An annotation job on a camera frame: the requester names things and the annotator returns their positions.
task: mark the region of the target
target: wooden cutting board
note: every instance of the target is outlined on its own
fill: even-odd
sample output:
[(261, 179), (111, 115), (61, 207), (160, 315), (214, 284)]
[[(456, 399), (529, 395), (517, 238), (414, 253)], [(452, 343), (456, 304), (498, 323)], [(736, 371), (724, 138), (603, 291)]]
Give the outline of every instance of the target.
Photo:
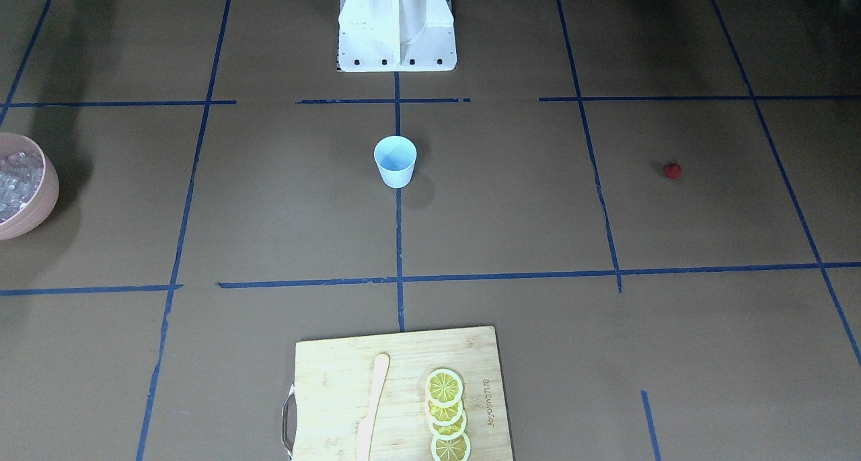
[(390, 357), (370, 461), (431, 460), (424, 379), (446, 367), (463, 379), (470, 461), (513, 461), (496, 331), (477, 326), (296, 344), (295, 461), (354, 461), (379, 353)]

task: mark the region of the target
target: pink bowl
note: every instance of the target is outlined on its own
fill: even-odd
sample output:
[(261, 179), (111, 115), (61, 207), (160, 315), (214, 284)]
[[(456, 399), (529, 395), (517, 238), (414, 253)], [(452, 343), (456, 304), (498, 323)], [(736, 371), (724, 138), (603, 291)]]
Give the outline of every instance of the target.
[(18, 151), (39, 153), (42, 157), (42, 163), (45, 164), (45, 172), (42, 173), (42, 180), (36, 187), (33, 199), (30, 200), (27, 207), (19, 210), (7, 221), (0, 222), (0, 240), (18, 237), (32, 231), (47, 219), (57, 203), (59, 193), (57, 171), (51, 164), (51, 160), (45, 156), (45, 152), (26, 136), (0, 133), (0, 155), (10, 155)]

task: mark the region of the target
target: lime slice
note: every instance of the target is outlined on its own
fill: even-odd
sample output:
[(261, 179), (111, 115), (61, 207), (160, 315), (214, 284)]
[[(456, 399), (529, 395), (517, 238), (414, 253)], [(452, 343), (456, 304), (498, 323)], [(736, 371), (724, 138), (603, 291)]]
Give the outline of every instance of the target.
[(441, 408), (455, 405), (463, 394), (463, 381), (451, 369), (436, 369), (424, 381), (428, 400)]
[(433, 421), (434, 424), (451, 425), (461, 417), (461, 414), (463, 414), (463, 402), (458, 400), (455, 405), (448, 406), (448, 408), (441, 408), (440, 406), (434, 405), (432, 402), (425, 402), (424, 409), (428, 415), (430, 415), (431, 421)]
[(455, 439), (437, 439), (430, 442), (434, 461), (467, 461), (470, 457), (470, 437), (461, 434)]
[(433, 434), (433, 437), (442, 439), (443, 441), (452, 440), (460, 436), (467, 429), (467, 412), (464, 411), (460, 417), (456, 418), (449, 425), (436, 424), (433, 418), (430, 418), (428, 424), (430, 424), (430, 433)]

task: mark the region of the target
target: knife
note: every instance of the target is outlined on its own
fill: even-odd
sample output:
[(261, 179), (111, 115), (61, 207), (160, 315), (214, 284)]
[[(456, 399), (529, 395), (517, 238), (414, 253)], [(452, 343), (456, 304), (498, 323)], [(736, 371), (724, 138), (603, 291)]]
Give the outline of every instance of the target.
[(371, 396), (368, 403), (368, 415), (359, 421), (356, 436), (356, 461), (369, 461), (371, 455), (371, 438), (374, 435), (376, 411), (379, 407), (379, 396), (388, 374), (388, 355), (378, 354), (374, 360), (374, 376), (371, 378)]

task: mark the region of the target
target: metal handle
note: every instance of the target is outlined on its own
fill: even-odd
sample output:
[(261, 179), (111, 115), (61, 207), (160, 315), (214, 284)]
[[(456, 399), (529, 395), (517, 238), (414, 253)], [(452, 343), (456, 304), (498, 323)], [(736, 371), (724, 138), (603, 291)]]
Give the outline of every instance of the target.
[(282, 422), (280, 422), (280, 441), (284, 443), (284, 448), (287, 449), (288, 461), (293, 461), (293, 442), (287, 439), (287, 405), (290, 403), (290, 399), (295, 400), (295, 397), (296, 384), (293, 382), (293, 384), (290, 384), (290, 390), (287, 393), (286, 399), (284, 399), (284, 407), (280, 410), (280, 417), (282, 418)]

